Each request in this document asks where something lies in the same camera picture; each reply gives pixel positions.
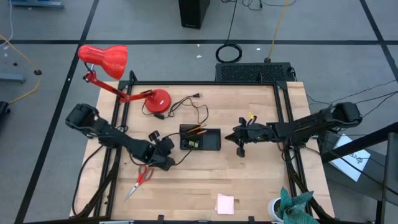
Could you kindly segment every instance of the lamp base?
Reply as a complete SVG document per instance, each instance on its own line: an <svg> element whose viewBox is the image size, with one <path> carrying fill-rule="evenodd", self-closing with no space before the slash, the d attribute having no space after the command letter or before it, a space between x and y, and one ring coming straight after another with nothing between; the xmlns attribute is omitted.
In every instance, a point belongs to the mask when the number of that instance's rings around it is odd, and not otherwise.
<svg viewBox="0 0 398 224"><path fill-rule="evenodd" d="M146 101L146 107L151 113L163 113L172 103L172 98L165 90L152 90L154 94Z"/></svg>

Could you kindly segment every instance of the scissors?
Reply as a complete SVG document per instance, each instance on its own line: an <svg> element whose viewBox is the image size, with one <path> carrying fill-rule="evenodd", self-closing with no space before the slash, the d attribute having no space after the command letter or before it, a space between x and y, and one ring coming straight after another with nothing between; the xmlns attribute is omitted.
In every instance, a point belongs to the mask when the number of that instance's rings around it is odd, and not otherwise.
<svg viewBox="0 0 398 224"><path fill-rule="evenodd" d="M136 182L136 184L134 184L134 186L132 187L130 192L127 194L124 201L126 201L132 195L132 193L134 193L134 191L136 191L138 186L140 186L144 182L148 181L150 179L150 177L152 177L153 173L154 173L153 167L149 167L148 165L139 166L137 182Z"/></svg>

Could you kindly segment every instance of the red scissors handle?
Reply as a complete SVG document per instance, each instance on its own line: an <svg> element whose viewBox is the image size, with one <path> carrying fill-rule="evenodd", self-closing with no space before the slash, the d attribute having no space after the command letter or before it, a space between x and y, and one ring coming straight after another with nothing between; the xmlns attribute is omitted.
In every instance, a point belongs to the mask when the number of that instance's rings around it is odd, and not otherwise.
<svg viewBox="0 0 398 224"><path fill-rule="evenodd" d="M148 181L152 177L153 173L154 173L153 167L149 167L148 165L140 166L138 168L137 183L141 185L145 181Z"/></svg>

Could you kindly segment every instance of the scissor blade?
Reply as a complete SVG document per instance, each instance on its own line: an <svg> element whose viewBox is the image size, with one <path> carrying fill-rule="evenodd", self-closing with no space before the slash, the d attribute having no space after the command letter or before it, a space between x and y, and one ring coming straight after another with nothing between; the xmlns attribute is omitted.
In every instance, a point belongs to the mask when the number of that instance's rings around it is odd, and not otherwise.
<svg viewBox="0 0 398 224"><path fill-rule="evenodd" d="M132 187L132 189L130 190L130 192L126 195L126 198L124 198L124 201L126 201L131 195L132 193L134 193L134 191L136 191L136 189L138 188L139 184L136 183L134 184L134 186Z"/></svg>

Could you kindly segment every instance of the white pot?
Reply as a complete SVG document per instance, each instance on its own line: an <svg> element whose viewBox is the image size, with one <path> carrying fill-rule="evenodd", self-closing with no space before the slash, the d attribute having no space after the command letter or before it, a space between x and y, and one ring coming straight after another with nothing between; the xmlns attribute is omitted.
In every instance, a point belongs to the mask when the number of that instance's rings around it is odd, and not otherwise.
<svg viewBox="0 0 398 224"><path fill-rule="evenodd" d="M279 198L272 199L272 200L270 200L270 201L268 202L268 214L269 214L269 216L271 216L271 218L272 218L273 221L277 221L277 222L283 223L284 221L281 220L281 219L275 214L275 210L274 210L275 203L276 203L278 200L280 200L280 197L279 197Z"/></svg>

